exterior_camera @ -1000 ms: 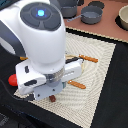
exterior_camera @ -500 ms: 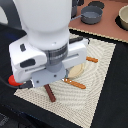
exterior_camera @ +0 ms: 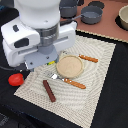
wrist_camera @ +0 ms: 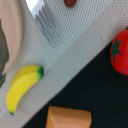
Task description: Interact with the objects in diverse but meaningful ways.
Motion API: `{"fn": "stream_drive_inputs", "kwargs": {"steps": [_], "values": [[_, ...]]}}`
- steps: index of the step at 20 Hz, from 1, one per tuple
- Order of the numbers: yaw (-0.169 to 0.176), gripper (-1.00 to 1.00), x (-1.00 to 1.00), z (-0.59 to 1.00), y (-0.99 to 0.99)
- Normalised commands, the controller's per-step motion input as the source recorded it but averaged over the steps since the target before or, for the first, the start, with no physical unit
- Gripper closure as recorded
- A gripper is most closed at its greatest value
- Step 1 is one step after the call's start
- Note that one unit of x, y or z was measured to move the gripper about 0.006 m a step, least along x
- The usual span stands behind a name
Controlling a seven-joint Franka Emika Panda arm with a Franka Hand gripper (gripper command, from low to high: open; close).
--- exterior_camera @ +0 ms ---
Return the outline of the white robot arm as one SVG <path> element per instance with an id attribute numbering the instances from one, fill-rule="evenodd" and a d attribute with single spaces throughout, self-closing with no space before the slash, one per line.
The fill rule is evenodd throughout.
<path id="1" fill-rule="evenodd" d="M 8 64 L 20 69 L 54 61 L 58 53 L 75 42 L 77 23 L 60 21 L 60 0 L 0 0 L 19 16 L 1 27 Z"/>

